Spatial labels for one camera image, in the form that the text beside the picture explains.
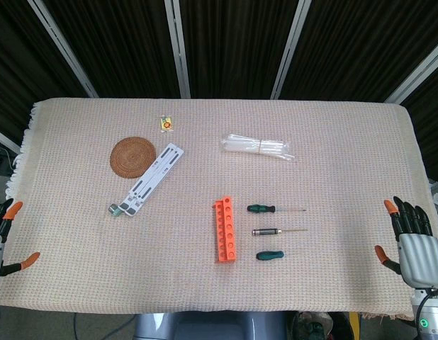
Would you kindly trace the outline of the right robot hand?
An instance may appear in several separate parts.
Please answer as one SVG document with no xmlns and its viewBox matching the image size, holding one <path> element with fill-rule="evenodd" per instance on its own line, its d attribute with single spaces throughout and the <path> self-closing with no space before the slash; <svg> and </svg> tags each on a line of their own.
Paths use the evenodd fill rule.
<svg viewBox="0 0 438 340">
<path fill-rule="evenodd" d="M 397 196 L 383 204 L 391 218 L 399 261 L 391 260 L 383 247 L 376 245 L 378 260 L 402 276 L 411 288 L 438 290 L 438 239 L 433 235 L 427 213 Z"/>
</svg>

